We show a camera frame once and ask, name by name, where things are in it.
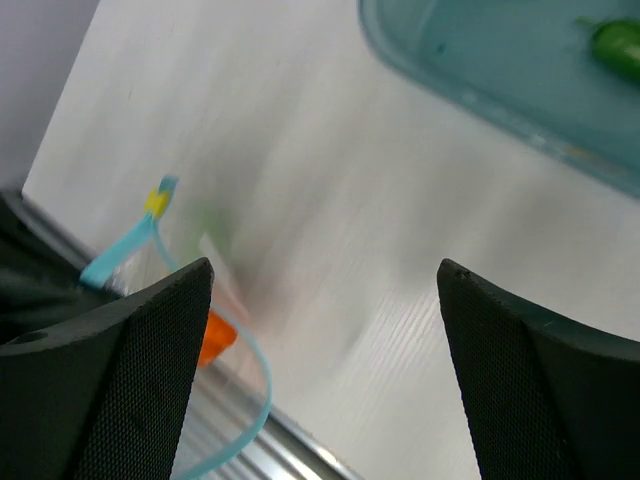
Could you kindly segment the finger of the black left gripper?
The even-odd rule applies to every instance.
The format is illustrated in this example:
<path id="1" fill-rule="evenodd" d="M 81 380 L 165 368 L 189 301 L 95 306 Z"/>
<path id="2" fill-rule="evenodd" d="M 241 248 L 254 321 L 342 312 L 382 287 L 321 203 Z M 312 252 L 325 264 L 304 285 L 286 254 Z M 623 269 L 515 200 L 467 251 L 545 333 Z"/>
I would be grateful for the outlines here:
<path id="1" fill-rule="evenodd" d="M 81 284 L 88 255 L 20 192 L 1 191 L 1 338 L 67 321 L 119 298 Z"/>

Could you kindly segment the orange tomato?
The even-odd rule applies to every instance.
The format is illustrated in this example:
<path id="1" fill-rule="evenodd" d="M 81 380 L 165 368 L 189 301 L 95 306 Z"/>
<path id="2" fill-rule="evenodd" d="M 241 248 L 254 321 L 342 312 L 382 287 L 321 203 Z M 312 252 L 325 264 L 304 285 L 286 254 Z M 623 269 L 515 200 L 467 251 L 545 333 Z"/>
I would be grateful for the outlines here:
<path id="1" fill-rule="evenodd" d="M 210 310 L 197 366 L 209 365 L 230 348 L 236 339 L 236 329 L 221 315 Z"/>

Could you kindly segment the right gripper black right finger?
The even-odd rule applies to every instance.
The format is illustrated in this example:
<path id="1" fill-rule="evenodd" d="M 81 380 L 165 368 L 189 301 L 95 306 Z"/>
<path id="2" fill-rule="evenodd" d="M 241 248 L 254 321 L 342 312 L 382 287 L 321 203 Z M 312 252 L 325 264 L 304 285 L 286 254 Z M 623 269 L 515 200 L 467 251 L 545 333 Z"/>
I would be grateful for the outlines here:
<path id="1" fill-rule="evenodd" d="M 635 479 L 639 345 L 518 297 L 452 260 L 440 310 L 480 475 Z"/>

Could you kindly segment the clear zip top bag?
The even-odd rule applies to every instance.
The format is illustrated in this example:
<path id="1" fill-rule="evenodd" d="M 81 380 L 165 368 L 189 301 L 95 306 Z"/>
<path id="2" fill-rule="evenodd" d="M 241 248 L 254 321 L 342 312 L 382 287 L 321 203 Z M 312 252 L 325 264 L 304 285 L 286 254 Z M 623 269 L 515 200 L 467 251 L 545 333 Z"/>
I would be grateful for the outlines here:
<path id="1" fill-rule="evenodd" d="M 171 476 L 206 479 L 238 456 L 272 407 L 268 361 L 220 252 L 228 234 L 217 213 L 186 203 L 175 175 L 155 175 L 142 215 L 80 275 L 83 284 L 132 295 L 194 260 L 213 270 L 210 306 Z"/>

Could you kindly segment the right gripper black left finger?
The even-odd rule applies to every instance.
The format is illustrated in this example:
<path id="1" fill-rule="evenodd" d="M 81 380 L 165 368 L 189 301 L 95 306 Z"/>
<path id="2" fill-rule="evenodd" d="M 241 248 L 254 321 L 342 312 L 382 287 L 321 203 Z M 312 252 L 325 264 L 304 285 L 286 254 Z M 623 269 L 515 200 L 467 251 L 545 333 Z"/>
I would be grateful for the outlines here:
<path id="1" fill-rule="evenodd" d="M 168 478 L 213 278 L 199 259 L 3 345 L 2 477 Z"/>

